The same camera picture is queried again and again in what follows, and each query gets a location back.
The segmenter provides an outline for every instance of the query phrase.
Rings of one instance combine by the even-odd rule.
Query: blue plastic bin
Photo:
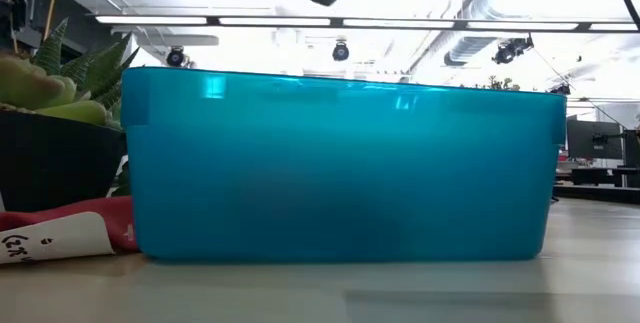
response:
[[[527,259],[563,96],[135,68],[140,249],[210,262]]]

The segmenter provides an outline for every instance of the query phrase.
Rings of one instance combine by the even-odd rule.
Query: ceiling light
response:
[[[328,18],[220,18],[221,25],[249,26],[328,26]]]
[[[589,30],[615,30],[615,31],[633,31],[637,32],[638,27],[634,23],[595,23],[589,27]]]
[[[394,27],[394,28],[433,28],[443,29],[453,27],[449,21],[424,21],[424,20],[396,20],[396,19],[345,19],[346,26],[360,27]]]
[[[467,24],[467,28],[470,29],[490,29],[490,30],[536,30],[536,31],[555,31],[555,30],[566,30],[571,31],[578,27],[577,23],[544,23],[544,22],[536,22],[531,23],[527,21],[522,22],[469,22]]]
[[[206,25],[205,17],[162,17],[162,16],[96,16],[104,24],[128,25]]]

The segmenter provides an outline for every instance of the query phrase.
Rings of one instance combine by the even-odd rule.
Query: white desk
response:
[[[553,205],[514,263],[167,266],[141,255],[0,267],[0,322],[640,322],[640,210]]]

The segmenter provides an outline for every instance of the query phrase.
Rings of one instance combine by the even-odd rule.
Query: spotlight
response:
[[[349,48],[347,48],[347,42],[338,41],[336,47],[333,48],[333,60],[336,62],[342,62],[349,58]]]

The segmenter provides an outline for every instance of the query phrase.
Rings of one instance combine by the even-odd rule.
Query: fluorescent light fixture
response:
[[[328,26],[328,18],[220,18],[222,25],[252,25],[252,26]]]
[[[162,16],[96,16],[104,24],[129,25],[206,25],[205,17],[162,17]]]
[[[451,28],[453,22],[421,21],[421,20],[388,20],[388,19],[345,19],[346,26],[360,27],[396,27],[396,28]]]
[[[138,37],[138,45],[165,45],[165,46],[217,46],[220,43],[218,37],[200,34],[145,34]]]
[[[578,27],[577,23],[530,23],[522,22],[469,22],[467,28],[470,29],[522,29],[522,30],[573,30]]]
[[[617,30],[617,31],[637,31],[638,27],[634,23],[596,23],[589,27],[590,30]]]

